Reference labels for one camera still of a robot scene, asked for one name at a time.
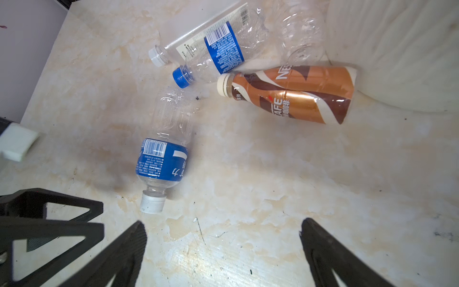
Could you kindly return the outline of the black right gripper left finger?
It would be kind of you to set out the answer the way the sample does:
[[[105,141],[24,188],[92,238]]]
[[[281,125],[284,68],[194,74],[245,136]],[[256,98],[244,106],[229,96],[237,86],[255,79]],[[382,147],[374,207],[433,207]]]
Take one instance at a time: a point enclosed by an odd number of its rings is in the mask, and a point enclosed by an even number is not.
[[[63,287],[133,287],[136,285],[147,234],[136,221],[80,271],[63,282]]]

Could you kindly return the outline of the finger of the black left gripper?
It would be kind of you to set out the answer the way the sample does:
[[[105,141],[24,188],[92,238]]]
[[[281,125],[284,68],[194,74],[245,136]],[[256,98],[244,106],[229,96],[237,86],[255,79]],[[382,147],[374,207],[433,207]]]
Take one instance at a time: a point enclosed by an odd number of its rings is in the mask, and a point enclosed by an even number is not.
[[[86,208],[87,212],[70,220],[49,220],[47,204]],[[82,236],[89,221],[104,212],[102,202],[70,196],[42,188],[20,190],[1,196],[1,250],[15,240],[26,239],[33,251],[59,237]]]
[[[9,277],[5,281],[1,281],[1,286],[38,287],[47,282],[56,273],[60,272],[104,238],[104,225],[101,223],[2,216],[1,252],[11,253],[15,240],[72,236],[82,236],[84,240],[24,277],[22,280],[14,281]]]

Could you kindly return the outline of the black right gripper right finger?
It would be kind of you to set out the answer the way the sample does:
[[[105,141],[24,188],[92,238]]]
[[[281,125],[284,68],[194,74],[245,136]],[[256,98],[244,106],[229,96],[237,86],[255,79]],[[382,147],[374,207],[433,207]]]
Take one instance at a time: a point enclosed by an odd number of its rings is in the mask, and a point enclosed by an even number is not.
[[[348,287],[392,286],[312,218],[302,222],[300,239],[317,287],[337,287],[337,278]]]

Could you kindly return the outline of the blue label water bottle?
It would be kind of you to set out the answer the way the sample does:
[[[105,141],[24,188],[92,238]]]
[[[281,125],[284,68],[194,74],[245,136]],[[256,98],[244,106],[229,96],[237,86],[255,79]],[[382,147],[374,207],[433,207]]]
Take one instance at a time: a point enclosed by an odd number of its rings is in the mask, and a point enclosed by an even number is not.
[[[162,212],[167,190],[184,176],[198,110],[196,96],[191,88],[169,87],[154,102],[151,132],[142,142],[135,169],[146,185],[140,204],[145,214]]]

